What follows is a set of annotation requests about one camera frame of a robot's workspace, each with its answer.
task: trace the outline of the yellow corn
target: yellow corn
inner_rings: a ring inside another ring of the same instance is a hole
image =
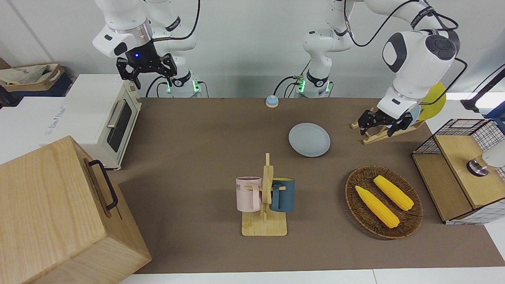
[[[402,210],[407,211],[414,205],[414,201],[412,201],[410,197],[382,175],[378,175],[374,178],[374,183]]]
[[[390,229],[393,229],[400,224],[400,219],[387,208],[384,203],[375,197],[370,191],[357,186],[356,191],[360,195],[361,200],[365,202],[367,207],[372,210],[375,216],[379,217],[379,219]]]

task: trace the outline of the mug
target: mug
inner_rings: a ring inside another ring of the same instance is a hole
[[[261,182],[261,178],[257,176],[243,176],[235,179],[238,211],[259,211],[261,207]]]
[[[270,210],[291,212],[293,209],[294,178],[274,177],[272,182],[272,204],[270,204]]]

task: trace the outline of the yellow plate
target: yellow plate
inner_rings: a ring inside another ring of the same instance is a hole
[[[440,96],[441,93],[445,90],[445,87],[442,85],[442,83],[438,82],[436,85],[431,87],[430,91],[424,97],[422,100],[423,103],[431,103],[434,100]],[[436,103],[429,105],[429,106],[421,106],[421,114],[419,115],[419,118],[417,120],[427,120],[435,115],[437,115],[440,111],[442,111],[443,107],[445,106],[445,97],[446,95],[444,94],[442,98],[440,98]]]

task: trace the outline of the oven door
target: oven door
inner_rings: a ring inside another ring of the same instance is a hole
[[[120,96],[114,106],[112,115],[107,123],[107,137],[103,142],[104,149],[110,157],[115,157],[117,163],[115,165],[107,165],[109,168],[120,166],[137,114],[138,111],[125,90],[125,95]]]

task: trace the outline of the dark blue mug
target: dark blue mug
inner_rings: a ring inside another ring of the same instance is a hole
[[[272,204],[270,210],[291,212],[294,209],[294,179],[274,177],[272,182]]]

